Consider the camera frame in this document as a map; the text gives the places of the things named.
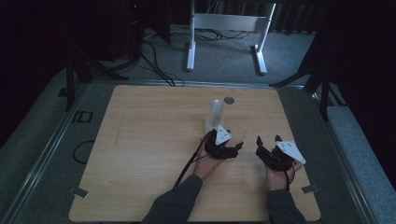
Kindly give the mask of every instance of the tape on table corner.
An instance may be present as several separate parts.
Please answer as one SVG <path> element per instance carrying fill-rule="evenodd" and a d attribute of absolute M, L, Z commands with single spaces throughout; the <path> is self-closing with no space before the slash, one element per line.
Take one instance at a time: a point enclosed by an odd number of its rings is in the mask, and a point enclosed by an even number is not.
<path fill-rule="evenodd" d="M 77 195 L 77 196 L 79 196 L 81 198 L 86 198 L 88 196 L 88 194 L 89 194 L 87 190 L 79 189 L 79 188 L 76 188 L 76 187 L 71 187 L 70 190 L 69 190 L 69 193 Z"/>
<path fill-rule="evenodd" d="M 317 192 L 320 188 L 317 185 L 309 185 L 302 188 L 303 193 Z"/>

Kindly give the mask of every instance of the wooden table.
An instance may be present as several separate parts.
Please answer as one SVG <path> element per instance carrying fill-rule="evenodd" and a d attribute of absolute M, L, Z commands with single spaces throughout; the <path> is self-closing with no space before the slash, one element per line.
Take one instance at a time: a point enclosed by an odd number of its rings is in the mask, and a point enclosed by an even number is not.
<path fill-rule="evenodd" d="M 244 128 L 245 144 L 204 183 L 189 221 L 268 220 L 264 165 L 256 138 L 273 148 L 293 136 L 275 90 L 118 86 L 109 102 L 69 217 L 73 221 L 140 221 L 153 201 L 173 187 L 204 135 L 210 102 L 231 96 L 224 127 Z M 185 177 L 191 174 L 193 165 Z M 308 220 L 320 218 L 304 167 L 290 192 Z"/>

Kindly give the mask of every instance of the gray sleeve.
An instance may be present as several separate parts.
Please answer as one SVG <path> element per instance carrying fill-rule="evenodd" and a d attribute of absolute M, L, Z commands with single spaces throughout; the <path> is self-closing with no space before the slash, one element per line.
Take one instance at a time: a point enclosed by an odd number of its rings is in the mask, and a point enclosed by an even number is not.
<path fill-rule="evenodd" d="M 197 175 L 190 175 L 176 189 L 158 197 L 142 224 L 185 224 L 203 185 Z"/>
<path fill-rule="evenodd" d="M 285 189 L 268 191 L 266 208 L 273 224 L 306 223 L 290 192 Z"/>

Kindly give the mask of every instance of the clear plastic bottle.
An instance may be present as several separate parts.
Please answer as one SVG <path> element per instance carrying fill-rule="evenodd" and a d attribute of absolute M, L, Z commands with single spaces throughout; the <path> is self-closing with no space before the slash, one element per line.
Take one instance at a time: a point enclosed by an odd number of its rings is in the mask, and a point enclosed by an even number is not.
<path fill-rule="evenodd" d="M 220 99 L 214 99 L 210 103 L 210 111 L 205 120 L 205 133 L 217 129 L 224 123 L 224 102 Z"/>

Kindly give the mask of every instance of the person's arm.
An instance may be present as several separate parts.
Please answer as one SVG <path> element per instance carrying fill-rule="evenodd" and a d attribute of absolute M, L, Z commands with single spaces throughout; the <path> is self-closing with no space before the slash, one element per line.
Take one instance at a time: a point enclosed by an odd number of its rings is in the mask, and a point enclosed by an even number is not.
<path fill-rule="evenodd" d="M 223 160 L 210 158 L 204 147 L 198 151 L 197 159 L 199 160 L 195 163 L 193 174 L 177 188 L 158 197 L 142 220 L 142 224 L 185 224 L 187 222 L 203 181 L 223 162 Z"/>
<path fill-rule="evenodd" d="M 293 169 L 287 171 L 290 179 L 294 178 L 303 165 L 294 161 Z M 266 208 L 272 224 L 300 224 L 306 223 L 303 214 L 296 207 L 289 191 L 286 190 L 288 183 L 285 173 L 271 170 L 265 165 L 267 202 Z"/>

